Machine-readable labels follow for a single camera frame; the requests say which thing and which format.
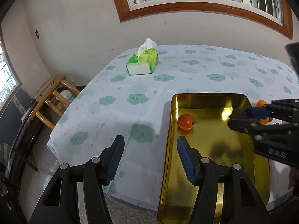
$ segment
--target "window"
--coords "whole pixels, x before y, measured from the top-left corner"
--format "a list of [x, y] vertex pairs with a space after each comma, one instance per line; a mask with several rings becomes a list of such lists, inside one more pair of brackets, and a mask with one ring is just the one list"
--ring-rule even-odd
[[203, 11], [225, 13], [266, 25], [293, 37], [292, 11], [286, 0], [114, 0], [120, 21], [155, 13]]
[[18, 83], [19, 78], [13, 75], [10, 61], [8, 62], [9, 58], [5, 54], [6, 49], [3, 43], [2, 30], [0, 27], [0, 109], [2, 109], [3, 104], [9, 100], [9, 96], [21, 86], [21, 84]]

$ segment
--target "white plush toy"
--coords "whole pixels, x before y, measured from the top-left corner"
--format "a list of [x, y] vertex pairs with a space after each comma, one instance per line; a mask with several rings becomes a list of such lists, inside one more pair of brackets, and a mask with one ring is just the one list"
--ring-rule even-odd
[[73, 102], [73, 100], [75, 99], [75, 96], [70, 90], [63, 90], [60, 94], [70, 103]]

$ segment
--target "tray rim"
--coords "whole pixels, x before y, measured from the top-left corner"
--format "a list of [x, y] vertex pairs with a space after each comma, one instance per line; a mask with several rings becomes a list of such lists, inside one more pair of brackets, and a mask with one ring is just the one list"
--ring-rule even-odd
[[[169, 117], [169, 127], [168, 127], [168, 133], [167, 133], [167, 140], [166, 140], [166, 149], [165, 149], [165, 160], [164, 160], [164, 171], [163, 171], [163, 178], [162, 178], [162, 184], [161, 184], [161, 191], [160, 191], [160, 198], [159, 198], [159, 203], [158, 203], [158, 209], [157, 209], [157, 215], [156, 215], [156, 218], [157, 220], [162, 223], [161, 221], [163, 221], [163, 219], [165, 220], [173, 220], [173, 219], [166, 219], [163, 217], [162, 213], [161, 213], [161, 207], [162, 207], [162, 201], [163, 201], [163, 195], [162, 195], [162, 192], [163, 192], [163, 183], [166, 181], [167, 179], [167, 174], [166, 174], [166, 171], [165, 169], [168, 168], [168, 159], [169, 159], [169, 155], [170, 155], [170, 151], [167, 151], [167, 148], [168, 148], [168, 139], [169, 139], [169, 132], [171, 130], [171, 120], [172, 120], [172, 113], [175, 109], [173, 109], [173, 106], [172, 106], [172, 101], [177, 97], [177, 96], [190, 96], [190, 95], [195, 95], [195, 96], [204, 96], [204, 95], [215, 95], [215, 96], [231, 96], [231, 95], [242, 95], [242, 96], [245, 96], [246, 99], [250, 102], [250, 100], [248, 99], [248, 97], [243, 94], [243, 93], [209, 93], [209, 92], [206, 92], [206, 93], [176, 93], [172, 96], [171, 98], [171, 106], [170, 106], [170, 117]], [[251, 148], [253, 149], [253, 144], [252, 144], [252, 140], [250, 139], [250, 145], [251, 145]], [[257, 154], [255, 154], [253, 151], [252, 151], [252, 159], [253, 159], [253, 168], [255, 170], [255, 159], [256, 158], [264, 158], [262, 156], [259, 156]], [[268, 198], [267, 198], [267, 203], [269, 202], [269, 199], [270, 199], [270, 185], [271, 185], [271, 179], [270, 179], [270, 164], [269, 164], [269, 159], [268, 158], [265, 158], [267, 160], [267, 166], [268, 166], [268, 175], [269, 175], [269, 194], [268, 194]]]

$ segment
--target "tissue box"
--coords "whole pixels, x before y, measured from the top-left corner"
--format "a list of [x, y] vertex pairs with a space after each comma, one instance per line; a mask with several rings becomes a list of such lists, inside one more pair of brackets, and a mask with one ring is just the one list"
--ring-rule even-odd
[[156, 49], [149, 49], [137, 56], [137, 52], [126, 63], [129, 75], [151, 74], [154, 71], [158, 54]]

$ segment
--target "golden tray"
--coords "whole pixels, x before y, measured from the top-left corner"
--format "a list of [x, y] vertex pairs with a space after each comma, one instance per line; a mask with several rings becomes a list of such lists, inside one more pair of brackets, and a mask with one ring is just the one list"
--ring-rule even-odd
[[[248, 98], [234, 93], [182, 93], [171, 101], [164, 175], [157, 219], [164, 224], [188, 224], [198, 187], [187, 180], [176, 141], [184, 135], [193, 148], [215, 163], [231, 166], [239, 163], [255, 185], [263, 202], [270, 194], [270, 171], [267, 158], [253, 153], [249, 135], [232, 131], [227, 121], [233, 109], [250, 107]], [[178, 128], [177, 119], [191, 114], [197, 122], [190, 131]], [[218, 185], [214, 223], [221, 219], [223, 183]]]

